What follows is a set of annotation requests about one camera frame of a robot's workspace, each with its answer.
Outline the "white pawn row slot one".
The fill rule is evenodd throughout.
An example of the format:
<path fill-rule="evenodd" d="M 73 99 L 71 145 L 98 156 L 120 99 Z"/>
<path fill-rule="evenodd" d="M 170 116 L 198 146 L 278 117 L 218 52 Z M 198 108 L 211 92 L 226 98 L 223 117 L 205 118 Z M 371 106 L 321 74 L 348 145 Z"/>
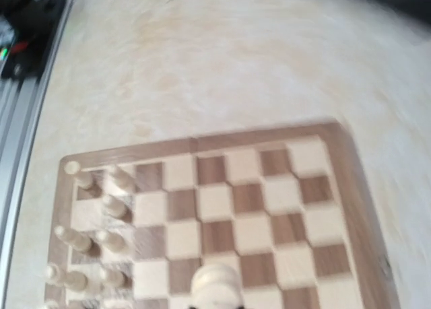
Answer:
<path fill-rule="evenodd" d="M 114 218 L 122 218 L 126 212 L 126 205 L 112 195 L 105 195 L 102 198 L 102 208 L 104 212 Z"/>

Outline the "white pawn row slot two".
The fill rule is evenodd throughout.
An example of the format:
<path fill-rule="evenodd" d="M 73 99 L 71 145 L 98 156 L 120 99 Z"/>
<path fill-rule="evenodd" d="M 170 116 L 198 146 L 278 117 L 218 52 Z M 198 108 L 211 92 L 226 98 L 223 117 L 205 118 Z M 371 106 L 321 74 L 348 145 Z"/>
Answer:
<path fill-rule="evenodd" d="M 100 230 L 96 232 L 96 239 L 102 247 L 102 255 L 104 257 L 112 255 L 127 255 L 127 243 L 120 234 L 109 232 L 107 230 Z"/>

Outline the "white rook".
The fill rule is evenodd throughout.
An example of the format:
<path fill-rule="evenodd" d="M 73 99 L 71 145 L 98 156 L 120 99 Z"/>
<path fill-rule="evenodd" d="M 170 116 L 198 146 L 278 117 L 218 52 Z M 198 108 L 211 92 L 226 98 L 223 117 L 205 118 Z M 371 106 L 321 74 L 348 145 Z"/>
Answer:
<path fill-rule="evenodd" d="M 88 190 L 93 187 L 94 179 L 89 172 L 82 170 L 81 164 L 78 161 L 69 161 L 64 165 L 66 174 L 73 177 L 78 187 Z"/>

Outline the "white pawn row slot three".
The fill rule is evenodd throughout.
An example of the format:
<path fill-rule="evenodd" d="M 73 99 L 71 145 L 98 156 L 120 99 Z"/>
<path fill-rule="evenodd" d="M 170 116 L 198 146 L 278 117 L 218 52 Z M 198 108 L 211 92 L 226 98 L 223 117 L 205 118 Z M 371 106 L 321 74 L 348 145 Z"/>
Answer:
<path fill-rule="evenodd" d="M 118 269 L 109 269 L 102 267 L 99 270 L 100 280 L 104 287 L 108 288 L 124 288 L 126 284 L 126 276 Z"/>

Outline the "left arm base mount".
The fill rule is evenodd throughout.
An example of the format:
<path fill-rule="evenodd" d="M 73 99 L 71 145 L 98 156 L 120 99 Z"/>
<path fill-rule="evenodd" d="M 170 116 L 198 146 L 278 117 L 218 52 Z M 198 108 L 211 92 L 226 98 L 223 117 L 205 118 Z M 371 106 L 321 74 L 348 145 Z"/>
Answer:
<path fill-rule="evenodd" d="M 68 0 L 1 0 L 12 40 L 1 44 L 1 79 L 40 77 Z"/>

